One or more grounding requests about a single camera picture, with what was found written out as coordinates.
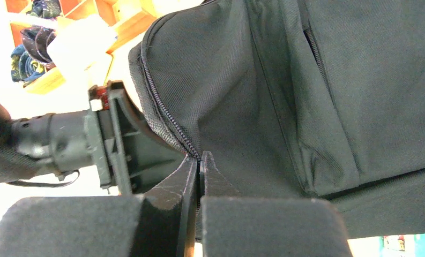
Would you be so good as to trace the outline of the rolled dark belt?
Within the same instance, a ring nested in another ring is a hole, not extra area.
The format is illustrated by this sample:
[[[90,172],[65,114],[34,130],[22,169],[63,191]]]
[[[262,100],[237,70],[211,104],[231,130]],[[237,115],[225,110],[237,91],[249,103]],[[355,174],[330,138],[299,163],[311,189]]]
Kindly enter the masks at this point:
[[[27,87],[45,74],[46,68],[34,60],[22,44],[15,47],[11,53],[11,79],[22,87]]]
[[[55,31],[42,26],[32,26],[20,31],[22,44],[29,56],[47,69],[56,65],[48,54],[48,46],[56,38]]]
[[[43,19],[52,19],[62,14],[58,0],[33,0],[31,8],[26,14]]]

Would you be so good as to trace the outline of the green sticker pack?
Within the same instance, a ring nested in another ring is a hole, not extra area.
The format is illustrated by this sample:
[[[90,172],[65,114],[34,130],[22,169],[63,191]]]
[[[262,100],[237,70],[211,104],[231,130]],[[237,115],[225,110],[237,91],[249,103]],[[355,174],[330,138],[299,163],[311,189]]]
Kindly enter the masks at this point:
[[[425,233],[382,236],[380,256],[425,257]]]

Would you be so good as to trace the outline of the rolled dark belt middle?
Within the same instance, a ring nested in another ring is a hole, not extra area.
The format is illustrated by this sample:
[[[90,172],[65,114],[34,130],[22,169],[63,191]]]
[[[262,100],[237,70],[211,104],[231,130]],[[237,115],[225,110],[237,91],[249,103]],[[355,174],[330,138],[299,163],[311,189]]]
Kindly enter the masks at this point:
[[[43,19],[52,19],[62,14],[58,0],[33,0],[31,8],[26,14]]]

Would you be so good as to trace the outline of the rolled dark belt front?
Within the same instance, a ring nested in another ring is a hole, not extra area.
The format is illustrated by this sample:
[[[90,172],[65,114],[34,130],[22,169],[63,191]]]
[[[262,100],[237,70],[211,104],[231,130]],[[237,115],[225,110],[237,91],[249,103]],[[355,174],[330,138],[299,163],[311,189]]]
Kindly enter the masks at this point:
[[[46,68],[34,60],[22,44],[15,47],[11,53],[11,79],[22,87],[27,87],[45,74]]]

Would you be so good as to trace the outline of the rolled dark belt centre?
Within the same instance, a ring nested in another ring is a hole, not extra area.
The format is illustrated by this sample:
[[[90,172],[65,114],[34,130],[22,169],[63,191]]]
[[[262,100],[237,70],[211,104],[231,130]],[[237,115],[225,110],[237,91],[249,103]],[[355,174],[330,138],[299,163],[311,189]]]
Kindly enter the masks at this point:
[[[56,65],[48,54],[48,46],[56,38],[55,31],[42,26],[32,26],[20,31],[22,44],[29,56],[47,69]]]

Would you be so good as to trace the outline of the wooden compartment tray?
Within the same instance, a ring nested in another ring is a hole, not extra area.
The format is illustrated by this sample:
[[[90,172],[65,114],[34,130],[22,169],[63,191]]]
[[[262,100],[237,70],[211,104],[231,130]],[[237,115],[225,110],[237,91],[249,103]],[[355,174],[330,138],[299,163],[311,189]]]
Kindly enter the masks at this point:
[[[85,82],[105,85],[111,80],[130,81],[124,52],[156,19],[151,1],[59,1],[62,14],[43,19],[26,14],[32,1],[5,1],[6,15],[16,47],[20,31],[42,26],[55,31],[48,54],[56,65],[27,87],[25,92],[44,95],[63,84]]]

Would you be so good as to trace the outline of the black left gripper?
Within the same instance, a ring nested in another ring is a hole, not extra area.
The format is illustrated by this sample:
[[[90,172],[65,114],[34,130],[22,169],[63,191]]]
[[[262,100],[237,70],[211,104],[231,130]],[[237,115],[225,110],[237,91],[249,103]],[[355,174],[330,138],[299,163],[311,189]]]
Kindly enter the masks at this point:
[[[42,174],[93,165],[101,188],[147,192],[19,200],[0,222],[0,256],[192,256],[197,161],[151,130],[121,81],[88,93],[100,110],[16,120],[11,145]]]

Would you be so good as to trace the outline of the black backpack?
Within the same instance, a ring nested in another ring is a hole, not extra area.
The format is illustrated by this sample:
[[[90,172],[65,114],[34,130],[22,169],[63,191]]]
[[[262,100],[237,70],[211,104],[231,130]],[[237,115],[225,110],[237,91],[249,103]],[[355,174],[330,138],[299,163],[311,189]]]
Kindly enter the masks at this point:
[[[425,1],[209,1],[129,51],[151,129],[352,238],[425,233]]]

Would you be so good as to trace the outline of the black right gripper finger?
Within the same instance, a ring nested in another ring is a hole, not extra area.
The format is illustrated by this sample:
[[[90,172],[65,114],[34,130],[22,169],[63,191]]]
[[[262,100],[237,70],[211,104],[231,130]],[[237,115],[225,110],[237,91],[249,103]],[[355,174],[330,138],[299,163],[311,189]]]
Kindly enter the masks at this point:
[[[338,211],[320,199],[240,196],[203,152],[204,256],[351,256]]]

